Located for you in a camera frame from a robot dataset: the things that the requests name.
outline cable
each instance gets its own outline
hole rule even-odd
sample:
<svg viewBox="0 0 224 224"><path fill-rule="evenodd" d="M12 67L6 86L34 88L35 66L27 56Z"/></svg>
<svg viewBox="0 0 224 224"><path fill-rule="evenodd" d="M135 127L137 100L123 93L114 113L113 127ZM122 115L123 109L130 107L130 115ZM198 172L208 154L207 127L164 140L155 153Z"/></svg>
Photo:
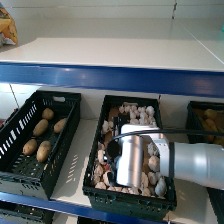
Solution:
<svg viewBox="0 0 224 224"><path fill-rule="evenodd" d="M133 131L114 136L111 141L130 135L143 135L143 134L189 134L189 135L212 135L224 137L224 132L203 131L203 130L177 130L177 129L154 129L144 131Z"/></svg>

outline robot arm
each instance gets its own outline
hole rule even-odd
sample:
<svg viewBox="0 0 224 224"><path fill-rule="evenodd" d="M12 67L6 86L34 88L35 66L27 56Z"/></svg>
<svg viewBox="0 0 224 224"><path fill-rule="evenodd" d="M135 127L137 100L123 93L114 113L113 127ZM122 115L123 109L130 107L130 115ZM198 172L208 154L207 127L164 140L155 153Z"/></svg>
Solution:
<svg viewBox="0 0 224 224"><path fill-rule="evenodd" d="M121 133L158 129L145 125L125 124ZM206 187L224 189L224 150L220 145L205 143L169 143L164 134L144 134L151 138L160 152L160 173ZM117 183L140 185L143 159L142 136L121 138L122 156L117 164Z"/></svg>

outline plastic bag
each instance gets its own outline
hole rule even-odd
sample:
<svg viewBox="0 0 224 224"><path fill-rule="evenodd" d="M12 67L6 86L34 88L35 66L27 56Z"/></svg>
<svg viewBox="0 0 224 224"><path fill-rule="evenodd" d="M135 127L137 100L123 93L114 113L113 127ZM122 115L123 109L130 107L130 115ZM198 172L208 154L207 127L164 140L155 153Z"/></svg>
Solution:
<svg viewBox="0 0 224 224"><path fill-rule="evenodd" d="M17 44L17 31L13 18L0 3L0 47L4 44Z"/></svg>

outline white shelf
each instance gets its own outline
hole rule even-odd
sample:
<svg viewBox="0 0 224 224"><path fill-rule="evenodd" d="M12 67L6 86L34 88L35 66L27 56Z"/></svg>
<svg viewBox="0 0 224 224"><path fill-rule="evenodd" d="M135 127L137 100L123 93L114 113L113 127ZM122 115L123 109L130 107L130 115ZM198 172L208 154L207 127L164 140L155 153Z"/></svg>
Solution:
<svg viewBox="0 0 224 224"><path fill-rule="evenodd" d="M16 19L19 44L2 47L0 62L224 71L223 35L216 41L221 28L206 25L213 32L208 51L184 28L188 21ZM206 23L195 21L193 31Z"/></svg>
<svg viewBox="0 0 224 224"><path fill-rule="evenodd" d="M82 184L97 123L96 120L81 119L51 199L91 207L88 197L83 195ZM167 137L169 141L187 142L184 135ZM205 187L175 180L175 188L177 209L169 212L164 221L169 219L181 224L217 223Z"/></svg>

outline black crate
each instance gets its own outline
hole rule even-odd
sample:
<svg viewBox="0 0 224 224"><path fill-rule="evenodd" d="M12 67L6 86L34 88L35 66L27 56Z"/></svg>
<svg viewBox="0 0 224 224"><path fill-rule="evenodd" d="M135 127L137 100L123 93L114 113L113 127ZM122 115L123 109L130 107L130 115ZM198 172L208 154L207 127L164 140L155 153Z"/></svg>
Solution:
<svg viewBox="0 0 224 224"><path fill-rule="evenodd" d="M81 94L36 91L0 130L0 191L49 199L57 182L64 159L80 120ZM41 120L42 111L50 108L54 118L48 130L36 137L38 146L44 140L52 145L47 161L39 163L36 152L22 153L25 143L33 138L33 129ZM59 134L54 124L67 117Z"/></svg>
<svg viewBox="0 0 224 224"><path fill-rule="evenodd" d="M216 111L224 111L224 104L210 103L210 102L195 102L195 101L191 101L188 104L188 118L187 118L186 128L191 130L203 130L194 109L200 109L200 110L213 109ZM205 136L188 135L188 139L191 144L209 143ZM214 188L209 188L209 187L207 187L207 191L210 197L213 210L217 216L218 223L223 224L224 223L224 191L214 189Z"/></svg>
<svg viewBox="0 0 224 224"><path fill-rule="evenodd" d="M104 222L100 220L78 217L77 224L113 224L112 222Z"/></svg>
<svg viewBox="0 0 224 224"><path fill-rule="evenodd" d="M0 201L2 219L20 224L51 224L54 212Z"/></svg>
<svg viewBox="0 0 224 224"><path fill-rule="evenodd" d="M155 109L154 117L156 119L157 126L162 128L159 105L156 99L105 96L92 150L89 156L89 162L84 176L83 193L89 197L93 209L143 219L162 221L166 213L173 211L177 204L174 182L171 178L165 178L167 184L167 193L165 195L166 199L130 195L91 187L94 161L104 119L107 119L111 108L121 106L124 102L138 103L139 107L153 106Z"/></svg>

